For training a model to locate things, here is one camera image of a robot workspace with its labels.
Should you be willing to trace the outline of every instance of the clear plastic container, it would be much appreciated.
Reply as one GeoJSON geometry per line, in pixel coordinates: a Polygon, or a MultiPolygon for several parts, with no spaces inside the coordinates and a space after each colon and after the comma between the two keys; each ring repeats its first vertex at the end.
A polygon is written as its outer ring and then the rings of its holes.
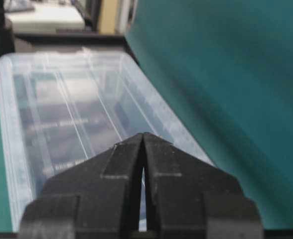
{"type": "Polygon", "coordinates": [[[14,231],[49,177],[138,132],[211,163],[132,58],[120,52],[0,59],[0,121],[14,231]]]}

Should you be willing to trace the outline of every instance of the transparent storage box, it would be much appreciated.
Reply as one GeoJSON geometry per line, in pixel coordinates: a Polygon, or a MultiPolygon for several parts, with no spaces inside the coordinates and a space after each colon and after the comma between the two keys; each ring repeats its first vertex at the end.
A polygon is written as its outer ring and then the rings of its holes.
{"type": "Polygon", "coordinates": [[[211,163],[137,64],[120,52],[3,56],[0,121],[14,231],[46,179],[138,132],[211,163]]]}

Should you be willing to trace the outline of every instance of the plastic container wall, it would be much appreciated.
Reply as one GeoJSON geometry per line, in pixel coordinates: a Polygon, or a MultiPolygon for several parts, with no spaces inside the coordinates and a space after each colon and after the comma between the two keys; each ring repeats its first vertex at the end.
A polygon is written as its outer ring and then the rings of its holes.
{"type": "Polygon", "coordinates": [[[212,164],[125,53],[2,57],[0,122],[14,231],[46,179],[138,132],[212,164]]]}

